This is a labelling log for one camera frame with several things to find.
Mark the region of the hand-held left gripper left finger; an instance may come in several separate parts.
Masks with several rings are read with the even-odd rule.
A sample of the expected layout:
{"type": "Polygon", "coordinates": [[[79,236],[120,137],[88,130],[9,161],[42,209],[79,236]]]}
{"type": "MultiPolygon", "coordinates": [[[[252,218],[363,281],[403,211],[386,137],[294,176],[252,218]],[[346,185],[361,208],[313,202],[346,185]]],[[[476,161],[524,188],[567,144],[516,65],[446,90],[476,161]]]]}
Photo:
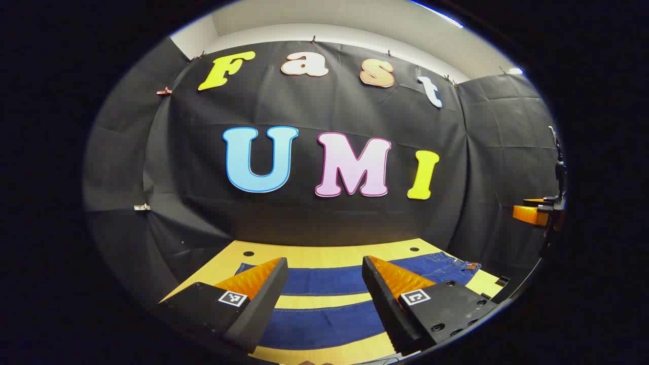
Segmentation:
{"type": "Polygon", "coordinates": [[[218,284],[194,282],[162,300],[158,314],[209,349],[248,355],[266,331],[287,278],[287,259],[278,257],[218,284]]]}

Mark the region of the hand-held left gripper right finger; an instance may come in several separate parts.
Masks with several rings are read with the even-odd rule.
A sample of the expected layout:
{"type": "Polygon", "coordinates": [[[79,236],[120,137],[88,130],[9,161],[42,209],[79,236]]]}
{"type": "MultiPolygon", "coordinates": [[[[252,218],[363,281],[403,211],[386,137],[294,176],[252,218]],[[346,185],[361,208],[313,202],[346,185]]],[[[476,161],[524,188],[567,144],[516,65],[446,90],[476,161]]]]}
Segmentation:
{"type": "Polygon", "coordinates": [[[453,338],[497,304],[458,280],[429,280],[368,255],[362,277],[397,353],[410,355],[453,338]]]}

